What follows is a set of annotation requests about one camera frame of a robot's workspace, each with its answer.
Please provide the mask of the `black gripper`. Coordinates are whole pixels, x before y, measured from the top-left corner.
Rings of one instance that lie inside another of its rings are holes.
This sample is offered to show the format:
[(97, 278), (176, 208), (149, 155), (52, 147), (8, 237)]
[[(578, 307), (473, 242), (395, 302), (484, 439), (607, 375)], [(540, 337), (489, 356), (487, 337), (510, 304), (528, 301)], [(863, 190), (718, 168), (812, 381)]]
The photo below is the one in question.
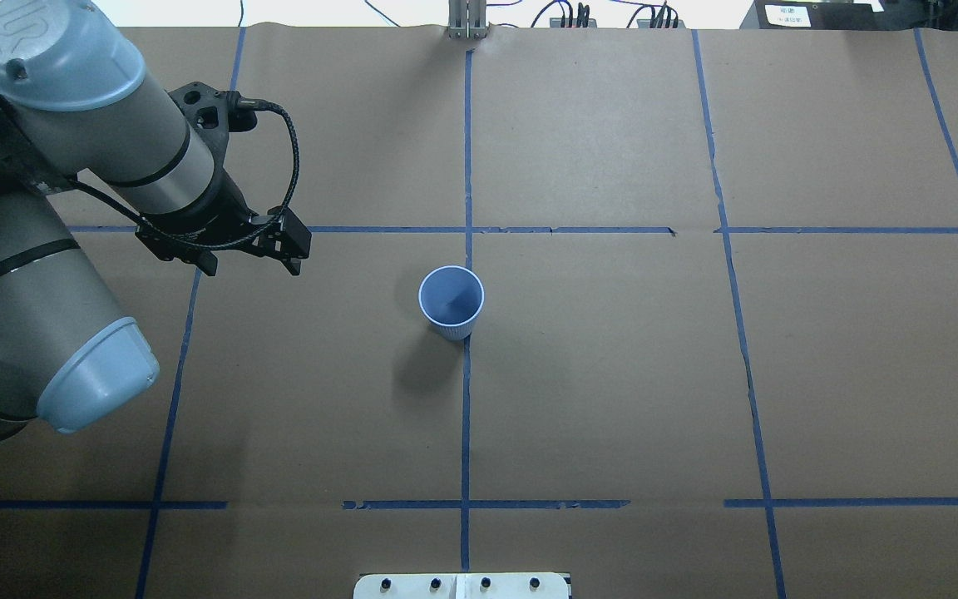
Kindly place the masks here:
[(249, 208), (228, 171), (216, 174), (209, 189), (186, 208), (167, 215), (141, 217), (147, 224), (137, 228), (136, 236), (152, 254), (163, 261), (179, 259), (196, 265), (208, 276), (214, 276), (218, 266), (213, 250), (191, 249), (167, 241), (160, 232), (179, 236), (191, 244), (221, 245), (232, 241), (232, 250), (242, 250), (252, 244), (251, 239), (237, 241), (250, 236), (268, 220), (269, 227), (256, 238), (256, 250), (261, 257), (280, 262), (295, 277), (300, 276), (311, 251), (312, 232), (292, 209), (271, 209), (266, 215), (259, 215)]

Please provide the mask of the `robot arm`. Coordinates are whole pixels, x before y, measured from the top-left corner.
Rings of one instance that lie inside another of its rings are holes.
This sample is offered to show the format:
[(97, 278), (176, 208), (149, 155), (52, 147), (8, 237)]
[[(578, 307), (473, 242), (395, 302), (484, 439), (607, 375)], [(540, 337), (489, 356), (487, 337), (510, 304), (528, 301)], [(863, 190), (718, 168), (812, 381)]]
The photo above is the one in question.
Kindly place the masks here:
[[(292, 151), (283, 200), (252, 210), (225, 169), (260, 112)], [(290, 210), (300, 175), (284, 107), (193, 82), (172, 92), (91, 1), (0, 2), (0, 443), (42, 420), (75, 433), (140, 397), (160, 365), (64, 220), (82, 192), (136, 227), (157, 259), (212, 276), (217, 253), (298, 275), (311, 231)]]

